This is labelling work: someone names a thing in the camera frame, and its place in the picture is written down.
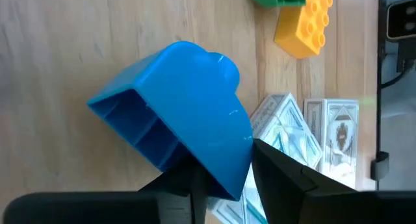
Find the wooden table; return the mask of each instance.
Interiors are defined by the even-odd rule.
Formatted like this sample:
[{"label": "wooden table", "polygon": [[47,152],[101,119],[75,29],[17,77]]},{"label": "wooden table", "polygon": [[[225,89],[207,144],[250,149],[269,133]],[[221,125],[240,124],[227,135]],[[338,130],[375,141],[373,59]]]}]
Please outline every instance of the wooden table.
[{"label": "wooden table", "polygon": [[251,0],[0,0],[0,210],[35,191],[137,190],[159,172],[86,106],[177,40],[230,57],[251,114],[267,93],[360,100],[357,188],[376,152],[378,0],[334,0],[326,46],[295,60]]}]

